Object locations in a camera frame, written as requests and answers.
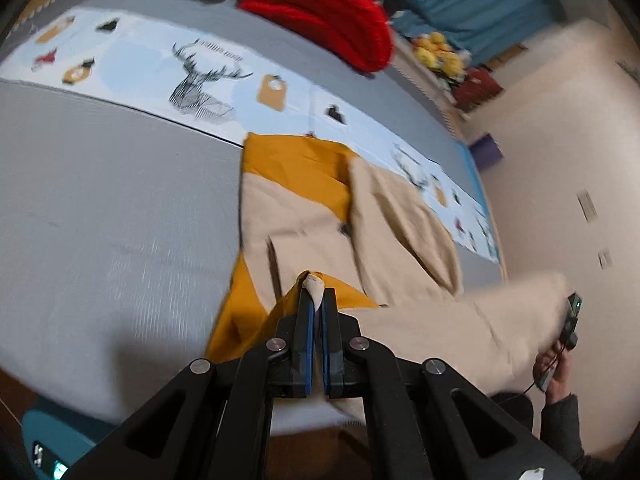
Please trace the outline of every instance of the blue curtain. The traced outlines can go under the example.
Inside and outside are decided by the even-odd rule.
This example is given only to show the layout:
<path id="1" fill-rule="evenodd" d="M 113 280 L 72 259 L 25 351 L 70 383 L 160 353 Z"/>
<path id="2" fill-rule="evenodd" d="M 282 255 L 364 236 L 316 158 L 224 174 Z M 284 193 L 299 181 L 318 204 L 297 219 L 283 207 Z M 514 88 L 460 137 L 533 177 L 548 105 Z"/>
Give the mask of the blue curtain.
<path id="1" fill-rule="evenodd" d="M 481 64 L 553 22 L 564 19 L 558 0 L 402 0 L 407 10 L 393 19 L 400 34 L 442 32 Z"/>

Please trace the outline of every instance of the purple object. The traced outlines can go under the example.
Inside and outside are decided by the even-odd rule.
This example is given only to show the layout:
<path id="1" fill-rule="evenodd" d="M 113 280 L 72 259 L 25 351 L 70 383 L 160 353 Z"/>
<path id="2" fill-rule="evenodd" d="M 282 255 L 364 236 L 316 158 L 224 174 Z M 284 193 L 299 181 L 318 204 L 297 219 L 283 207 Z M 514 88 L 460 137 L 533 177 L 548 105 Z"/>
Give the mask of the purple object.
<path id="1" fill-rule="evenodd" d="M 502 152 L 491 134 L 484 134 L 476 140 L 469 146 L 469 151 L 478 171 L 486 170 L 502 159 Z"/>

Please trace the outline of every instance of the black device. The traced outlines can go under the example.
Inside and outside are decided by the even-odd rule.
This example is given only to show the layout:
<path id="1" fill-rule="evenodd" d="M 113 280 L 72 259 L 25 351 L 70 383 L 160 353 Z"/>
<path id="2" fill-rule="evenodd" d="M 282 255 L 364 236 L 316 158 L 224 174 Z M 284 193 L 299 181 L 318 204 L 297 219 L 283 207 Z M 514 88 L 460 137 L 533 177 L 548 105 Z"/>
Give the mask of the black device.
<path id="1" fill-rule="evenodd" d="M 564 324 L 558 341 L 562 345 L 562 350 L 566 348 L 569 352 L 575 348 L 578 344 L 578 335 L 575 333 L 575 327 L 578 325 L 578 314 L 580 314 L 580 308 L 582 306 L 582 298 L 575 292 L 567 298 L 568 309 Z M 549 387 L 549 383 L 556 373 L 556 367 L 558 366 L 558 357 L 554 362 L 542 373 L 540 377 L 536 379 L 536 386 L 541 392 L 545 392 Z"/>
<path id="2" fill-rule="evenodd" d="M 579 479 L 443 360 L 407 361 L 363 337 L 328 288 L 316 314 L 303 289 L 297 314 L 241 358 L 192 362 L 65 480 L 112 480 L 114 464 L 120 480 L 263 478 L 273 399 L 306 396 L 314 348 L 325 394 L 362 398 L 374 479 L 518 480 L 537 468 L 545 480 Z"/>

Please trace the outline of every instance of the deer antlers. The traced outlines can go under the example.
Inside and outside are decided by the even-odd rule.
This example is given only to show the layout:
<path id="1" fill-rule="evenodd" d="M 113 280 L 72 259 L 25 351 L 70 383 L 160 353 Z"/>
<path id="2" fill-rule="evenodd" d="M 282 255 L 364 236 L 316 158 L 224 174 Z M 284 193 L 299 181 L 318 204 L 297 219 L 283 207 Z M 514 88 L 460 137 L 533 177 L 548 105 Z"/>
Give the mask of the deer antlers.
<path id="1" fill-rule="evenodd" d="M 174 56 L 177 57 L 181 62 L 183 62 L 183 67 L 188 73 L 195 73 L 198 76 L 204 78 L 204 81 L 218 81 L 219 79 L 244 79 L 253 75 L 251 72 L 249 74 L 240 74 L 240 69 L 234 70 L 233 72 L 226 71 L 226 65 L 224 65 L 220 70 L 209 70 L 207 73 L 198 72 L 196 70 L 196 63 L 193 58 L 195 57 L 195 52 L 193 54 L 189 54 L 187 57 L 184 56 L 184 50 L 190 46 L 197 44 L 198 40 L 193 43 L 186 44 L 185 46 L 180 47 L 176 50 L 176 44 L 172 46 L 172 52 Z"/>

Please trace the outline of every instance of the teal stool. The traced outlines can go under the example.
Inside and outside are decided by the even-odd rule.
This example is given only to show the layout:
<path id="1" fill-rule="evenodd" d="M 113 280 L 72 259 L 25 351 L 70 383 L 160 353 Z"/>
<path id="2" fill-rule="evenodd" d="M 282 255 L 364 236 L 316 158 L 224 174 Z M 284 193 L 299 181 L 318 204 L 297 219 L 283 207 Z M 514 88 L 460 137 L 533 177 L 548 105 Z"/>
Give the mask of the teal stool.
<path id="1" fill-rule="evenodd" d="M 40 397 L 22 418 L 22 439 L 38 480 L 59 480 L 114 428 Z"/>

